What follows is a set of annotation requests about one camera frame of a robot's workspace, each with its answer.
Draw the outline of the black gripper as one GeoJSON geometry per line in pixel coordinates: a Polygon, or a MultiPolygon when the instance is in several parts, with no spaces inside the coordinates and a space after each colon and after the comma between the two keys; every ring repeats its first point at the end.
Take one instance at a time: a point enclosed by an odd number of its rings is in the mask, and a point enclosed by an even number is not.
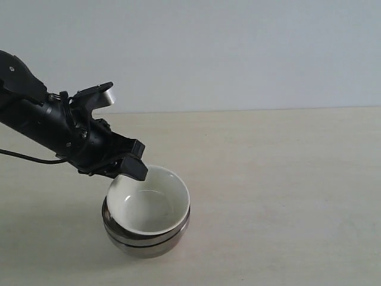
{"type": "Polygon", "coordinates": [[[40,164],[69,163],[79,173],[93,176],[123,175],[146,179],[141,158],[145,145],[111,130],[104,119],[94,119],[82,108],[72,108],[68,94],[44,94],[41,101],[1,94],[1,123],[53,151],[55,160],[1,150],[1,154],[40,164]]]}

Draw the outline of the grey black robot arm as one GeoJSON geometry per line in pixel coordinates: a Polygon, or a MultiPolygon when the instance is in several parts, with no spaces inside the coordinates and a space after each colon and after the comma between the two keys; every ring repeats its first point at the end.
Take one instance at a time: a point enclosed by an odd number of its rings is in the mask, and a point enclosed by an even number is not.
{"type": "Polygon", "coordinates": [[[1,154],[40,164],[69,163],[80,174],[144,181],[145,145],[111,130],[92,112],[114,103],[112,82],[78,91],[51,93],[15,55],[1,51],[1,123],[53,151],[55,160],[43,160],[1,150],[1,154]]]}

